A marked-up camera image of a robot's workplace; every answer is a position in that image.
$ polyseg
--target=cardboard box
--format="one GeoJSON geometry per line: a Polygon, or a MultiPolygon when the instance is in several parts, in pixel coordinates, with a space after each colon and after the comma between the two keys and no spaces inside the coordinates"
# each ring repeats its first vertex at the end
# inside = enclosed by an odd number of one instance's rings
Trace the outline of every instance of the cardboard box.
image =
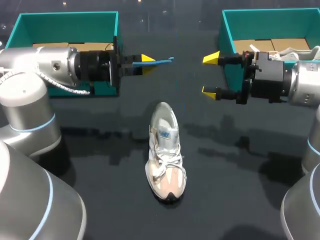
{"type": "Polygon", "coordinates": [[[274,46],[271,40],[235,40],[233,41],[235,51],[242,54],[243,51],[253,51],[250,45],[256,47],[260,52],[274,51],[274,46]]]}
{"type": "MultiPolygon", "coordinates": [[[[108,43],[117,45],[122,53],[119,13],[117,11],[22,13],[19,15],[5,48],[66,47],[68,43],[81,44],[81,51],[104,50],[108,43]]],[[[96,96],[117,96],[115,87],[106,81],[94,82],[96,96]]],[[[89,81],[77,90],[90,91],[89,81]]],[[[75,97],[76,94],[48,87],[51,97],[75,97]]]]}
{"type": "Polygon", "coordinates": [[[67,47],[67,42],[55,42],[55,43],[34,43],[32,45],[34,48],[38,47],[67,47]]]}
{"type": "Polygon", "coordinates": [[[69,43],[68,47],[75,47],[79,52],[112,50],[114,44],[102,42],[69,43]]]}
{"type": "MultiPolygon", "coordinates": [[[[289,47],[298,50],[312,49],[320,46],[319,28],[318,8],[223,10],[218,47],[223,55],[247,50],[250,44],[260,51],[269,49],[272,51],[270,41],[276,51],[289,47]]],[[[295,61],[285,61],[284,65],[286,68],[292,68],[295,63],[295,61]]],[[[243,72],[240,65],[224,67],[230,90],[236,92],[241,90],[243,72]]]]}
{"type": "Polygon", "coordinates": [[[287,48],[296,50],[309,50],[308,43],[304,38],[284,38],[284,39],[271,39],[274,50],[281,52],[287,48]]]}

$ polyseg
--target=logo on shoe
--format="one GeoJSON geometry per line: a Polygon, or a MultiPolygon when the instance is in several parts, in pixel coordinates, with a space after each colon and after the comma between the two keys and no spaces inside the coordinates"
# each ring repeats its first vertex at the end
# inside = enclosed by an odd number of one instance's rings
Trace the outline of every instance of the logo on shoe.
{"type": "Polygon", "coordinates": [[[170,135],[170,134],[169,134],[168,132],[166,132],[166,131],[161,131],[161,132],[160,132],[160,136],[161,136],[161,137],[168,138],[169,135],[170,135]]]}

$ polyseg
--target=black table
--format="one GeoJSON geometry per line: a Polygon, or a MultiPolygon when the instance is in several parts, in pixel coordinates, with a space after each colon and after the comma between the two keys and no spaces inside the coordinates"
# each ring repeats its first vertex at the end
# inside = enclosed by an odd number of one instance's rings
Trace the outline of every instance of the black table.
{"type": "Polygon", "coordinates": [[[174,57],[149,75],[124,77],[119,98],[52,100],[65,143],[56,159],[69,155],[71,162],[67,172],[56,174],[86,205],[85,240],[284,240],[280,206],[300,177],[314,111],[253,98],[247,105],[214,102],[201,88],[225,87],[223,72],[202,65],[202,58],[217,50],[222,9],[311,7],[320,1],[65,2],[0,0],[6,12],[0,14],[6,25],[0,35],[10,34],[18,13],[119,10],[127,54],[174,57]],[[184,198],[174,205],[154,198],[144,168],[151,114],[161,101],[177,117],[188,177],[184,198]]]}

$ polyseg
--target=teal box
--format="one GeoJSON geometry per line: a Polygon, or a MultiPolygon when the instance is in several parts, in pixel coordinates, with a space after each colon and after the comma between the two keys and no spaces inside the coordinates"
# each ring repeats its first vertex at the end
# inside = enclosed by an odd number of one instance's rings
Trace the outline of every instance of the teal box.
{"type": "MultiPolygon", "coordinates": [[[[122,53],[119,13],[106,12],[57,12],[22,13],[19,15],[6,49],[32,47],[35,43],[113,43],[122,53]]],[[[107,82],[94,82],[95,96],[116,96],[117,92],[107,82]]],[[[90,83],[83,82],[76,89],[90,90],[90,83]]],[[[48,87],[51,97],[71,97],[74,93],[48,87]]]]}
{"type": "MultiPolygon", "coordinates": [[[[223,10],[218,38],[220,54],[234,54],[237,40],[305,39],[310,49],[320,46],[320,10],[318,8],[223,10]]],[[[285,61],[286,68],[294,61],[285,61]]],[[[240,91],[243,69],[224,67],[228,88],[240,91]]]]}

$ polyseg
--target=white sneaker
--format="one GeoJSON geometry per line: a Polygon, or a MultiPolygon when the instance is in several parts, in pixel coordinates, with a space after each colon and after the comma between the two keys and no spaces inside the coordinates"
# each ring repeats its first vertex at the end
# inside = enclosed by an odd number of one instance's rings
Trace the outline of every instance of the white sneaker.
{"type": "Polygon", "coordinates": [[[145,165],[149,185],[161,200],[174,201],[184,193],[187,176],[180,150],[176,116],[167,103],[161,102],[152,114],[145,165]]]}

